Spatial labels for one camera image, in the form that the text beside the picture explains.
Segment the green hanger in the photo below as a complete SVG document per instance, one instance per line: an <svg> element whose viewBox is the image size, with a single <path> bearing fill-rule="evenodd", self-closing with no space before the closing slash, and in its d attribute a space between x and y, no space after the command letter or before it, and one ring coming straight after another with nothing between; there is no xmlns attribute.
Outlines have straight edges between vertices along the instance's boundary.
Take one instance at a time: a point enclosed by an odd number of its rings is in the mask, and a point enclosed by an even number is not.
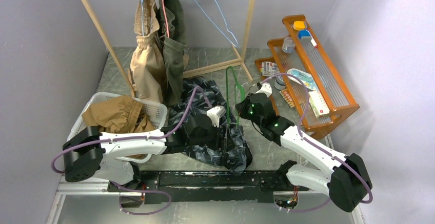
<svg viewBox="0 0 435 224"><path fill-rule="evenodd" d="M229 66L226 68L225 71L225 80L226 80L226 101L227 101L227 106L226 106L226 123L227 126L231 125L231 117L230 117L230 113L231 113L231 104L230 104L230 99L229 99L229 76L230 73L233 76L234 79L234 85L233 85L233 89L234 89L234 101L235 104L238 104L240 102L242 102L245 98L246 98L246 91L243 87L243 85L241 85L238 81L238 78L235 74L235 70L233 66Z"/></svg>

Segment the white plastic laundry basket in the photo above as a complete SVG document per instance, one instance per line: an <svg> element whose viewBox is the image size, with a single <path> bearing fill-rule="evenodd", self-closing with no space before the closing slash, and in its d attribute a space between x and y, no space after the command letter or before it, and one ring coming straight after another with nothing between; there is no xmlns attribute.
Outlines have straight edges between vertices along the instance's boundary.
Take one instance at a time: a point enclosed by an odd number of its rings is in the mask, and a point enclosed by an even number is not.
<svg viewBox="0 0 435 224"><path fill-rule="evenodd" d="M85 123L82 118L82 114L90 107L91 104L101 103L113 98L120 96L119 94L108 93L108 92L97 92L90 100L87 102L76 122L74 123L67 140L70 140L82 130L84 130ZM139 99L133 97L132 99L144 104L142 111L146 113L148 121L154 125L156 129L161 129L165 125L167 116L167 107L164 104L156 103L149 100Z"/></svg>

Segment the brown shorts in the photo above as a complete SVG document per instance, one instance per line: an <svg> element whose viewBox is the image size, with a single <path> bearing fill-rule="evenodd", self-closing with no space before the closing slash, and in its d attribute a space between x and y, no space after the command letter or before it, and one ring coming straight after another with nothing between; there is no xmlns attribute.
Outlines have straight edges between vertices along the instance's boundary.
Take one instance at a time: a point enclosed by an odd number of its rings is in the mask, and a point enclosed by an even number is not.
<svg viewBox="0 0 435 224"><path fill-rule="evenodd" d="M145 104L127 95L91 104L82 119L87 126L98 126L101 132L115 134L156 129L145 112Z"/></svg>

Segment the light blue wire hanger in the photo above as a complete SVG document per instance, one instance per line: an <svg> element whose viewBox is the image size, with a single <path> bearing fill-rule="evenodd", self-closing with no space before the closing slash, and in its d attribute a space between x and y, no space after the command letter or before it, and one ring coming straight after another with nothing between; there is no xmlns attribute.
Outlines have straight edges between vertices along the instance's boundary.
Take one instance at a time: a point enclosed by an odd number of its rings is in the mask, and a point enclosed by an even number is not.
<svg viewBox="0 0 435 224"><path fill-rule="evenodd" d="M212 24L213 28L233 47L239 46L239 40L228 24L225 11L219 0L192 0L203 13L205 18Z"/></svg>

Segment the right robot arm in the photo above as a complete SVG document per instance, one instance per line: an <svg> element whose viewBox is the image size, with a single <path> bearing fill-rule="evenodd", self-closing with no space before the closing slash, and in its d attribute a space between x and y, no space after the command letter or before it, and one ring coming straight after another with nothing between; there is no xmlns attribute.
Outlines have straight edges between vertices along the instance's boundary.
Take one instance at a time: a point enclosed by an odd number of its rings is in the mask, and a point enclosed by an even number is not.
<svg viewBox="0 0 435 224"><path fill-rule="evenodd" d="M256 124L267 140L296 152L316 167L311 169L294 161L280 166L276 181L282 190L300 186L321 192L345 212L373 200L371 179L361 156L335 151L302 132L276 114L264 93L250 94L235 108L241 118Z"/></svg>

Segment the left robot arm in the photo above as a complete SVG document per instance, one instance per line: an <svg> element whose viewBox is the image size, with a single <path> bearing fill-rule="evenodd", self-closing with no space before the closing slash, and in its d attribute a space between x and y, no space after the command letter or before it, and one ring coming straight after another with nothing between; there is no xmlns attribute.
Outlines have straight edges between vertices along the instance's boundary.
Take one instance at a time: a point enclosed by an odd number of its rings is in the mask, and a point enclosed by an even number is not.
<svg viewBox="0 0 435 224"><path fill-rule="evenodd" d="M162 127L137 135L101 132L97 126L87 126L63 145L63 174L67 182L96 177L135 191L142 177L131 155L175 154L193 146L216 150L221 145L222 130L206 114L189 115L180 127Z"/></svg>

